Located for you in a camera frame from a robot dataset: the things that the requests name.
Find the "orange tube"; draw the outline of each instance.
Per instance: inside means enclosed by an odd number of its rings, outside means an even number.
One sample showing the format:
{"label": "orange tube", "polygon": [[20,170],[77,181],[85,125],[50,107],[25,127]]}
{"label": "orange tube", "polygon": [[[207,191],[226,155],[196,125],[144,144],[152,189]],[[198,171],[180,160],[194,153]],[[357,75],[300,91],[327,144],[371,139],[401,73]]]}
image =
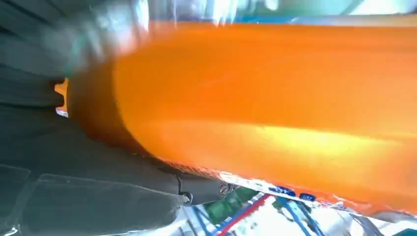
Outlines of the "orange tube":
{"label": "orange tube", "polygon": [[412,27],[181,23],[89,72],[70,115],[172,164],[417,213],[416,61]]}

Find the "orange cylinder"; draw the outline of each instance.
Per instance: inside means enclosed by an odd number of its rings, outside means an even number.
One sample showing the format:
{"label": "orange cylinder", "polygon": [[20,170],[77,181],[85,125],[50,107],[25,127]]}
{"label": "orange cylinder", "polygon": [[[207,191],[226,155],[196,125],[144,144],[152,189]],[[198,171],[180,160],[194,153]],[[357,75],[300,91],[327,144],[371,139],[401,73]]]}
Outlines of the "orange cylinder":
{"label": "orange cylinder", "polygon": [[174,165],[417,213],[416,62],[413,27],[179,23],[83,75],[70,116]]}

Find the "dark green jacket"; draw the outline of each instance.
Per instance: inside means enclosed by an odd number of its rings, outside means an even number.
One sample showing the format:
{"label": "dark green jacket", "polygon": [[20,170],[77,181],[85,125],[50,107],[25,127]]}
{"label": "dark green jacket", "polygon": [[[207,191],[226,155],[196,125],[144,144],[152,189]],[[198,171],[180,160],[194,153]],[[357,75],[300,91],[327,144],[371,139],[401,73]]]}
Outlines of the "dark green jacket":
{"label": "dark green jacket", "polygon": [[75,122],[56,114],[63,98],[54,85],[63,81],[68,45],[45,39],[45,31],[60,30],[62,20],[88,15],[103,2],[0,1],[0,235],[153,229],[175,220],[189,201],[183,192],[191,192],[194,203],[224,196],[217,192],[220,181],[185,181],[89,139]]}

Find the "green surface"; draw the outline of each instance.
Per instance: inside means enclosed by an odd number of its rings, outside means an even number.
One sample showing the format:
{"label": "green surface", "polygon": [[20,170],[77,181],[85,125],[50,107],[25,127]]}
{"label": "green surface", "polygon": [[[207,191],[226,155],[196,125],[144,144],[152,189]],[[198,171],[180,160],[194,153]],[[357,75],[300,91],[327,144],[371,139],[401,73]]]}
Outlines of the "green surface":
{"label": "green surface", "polygon": [[258,193],[258,191],[241,187],[229,194],[225,199],[206,204],[203,207],[208,214],[210,222],[217,225],[228,217],[232,217],[247,204],[247,201],[251,200]]}

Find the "packaging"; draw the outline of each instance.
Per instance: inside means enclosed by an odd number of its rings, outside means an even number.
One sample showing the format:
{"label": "packaging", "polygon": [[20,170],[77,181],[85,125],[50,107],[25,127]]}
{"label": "packaging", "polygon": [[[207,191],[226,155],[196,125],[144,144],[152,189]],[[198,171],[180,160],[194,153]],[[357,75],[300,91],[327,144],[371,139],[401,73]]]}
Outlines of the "packaging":
{"label": "packaging", "polygon": [[90,53],[105,57],[68,73],[69,116],[188,172],[414,220],[415,26],[242,23],[249,5],[219,2],[138,1],[133,24],[108,17],[107,53]]}

